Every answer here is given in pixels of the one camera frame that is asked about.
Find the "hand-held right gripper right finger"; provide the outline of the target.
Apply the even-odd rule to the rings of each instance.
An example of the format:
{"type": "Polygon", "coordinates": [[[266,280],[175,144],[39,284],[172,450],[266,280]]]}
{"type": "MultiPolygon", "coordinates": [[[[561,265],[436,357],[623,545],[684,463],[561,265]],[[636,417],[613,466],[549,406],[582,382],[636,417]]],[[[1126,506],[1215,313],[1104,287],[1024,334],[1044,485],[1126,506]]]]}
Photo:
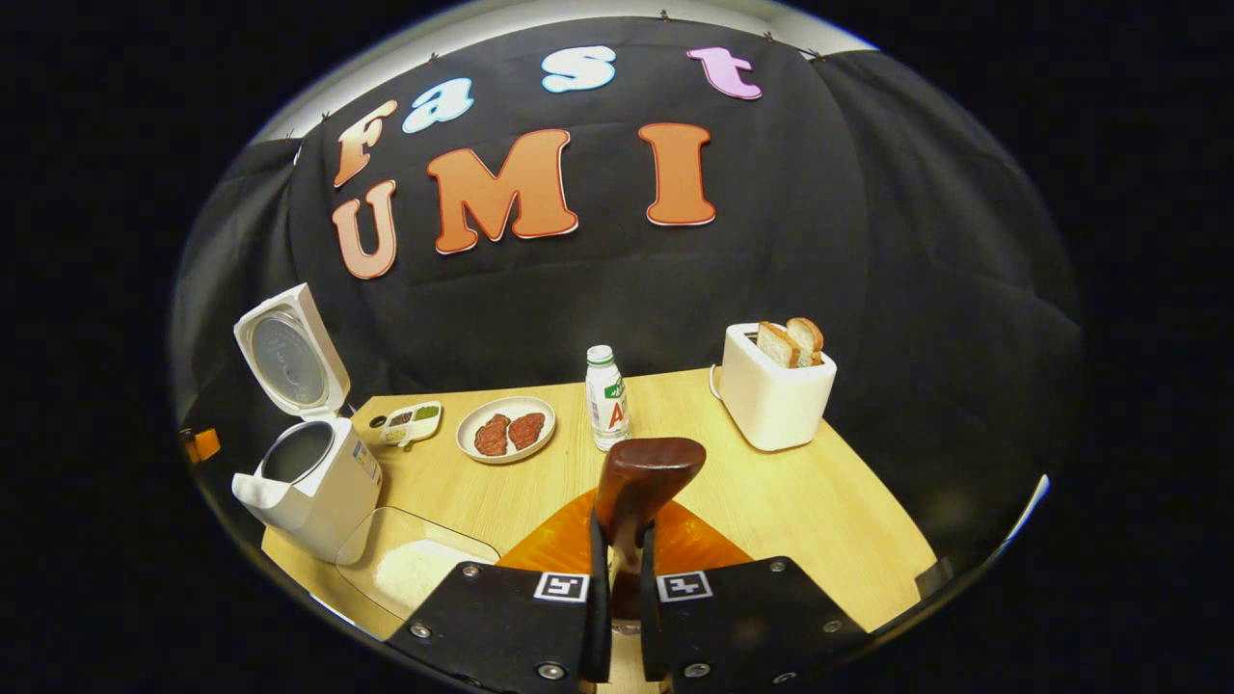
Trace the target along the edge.
{"type": "Polygon", "coordinates": [[[664,693],[821,692],[872,650],[792,558],[752,561],[679,503],[642,541],[642,662],[664,693]]]}

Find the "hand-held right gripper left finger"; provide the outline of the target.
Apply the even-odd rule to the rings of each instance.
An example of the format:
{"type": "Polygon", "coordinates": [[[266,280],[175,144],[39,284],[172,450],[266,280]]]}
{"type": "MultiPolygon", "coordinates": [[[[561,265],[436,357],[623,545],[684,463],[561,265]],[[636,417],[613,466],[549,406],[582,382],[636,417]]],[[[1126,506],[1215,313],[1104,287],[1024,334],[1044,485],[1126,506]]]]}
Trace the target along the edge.
{"type": "Polygon", "coordinates": [[[526,540],[581,550],[570,571],[460,562],[413,610],[385,650],[454,693],[592,693],[608,680],[611,589],[596,491],[558,511],[526,540]]]}

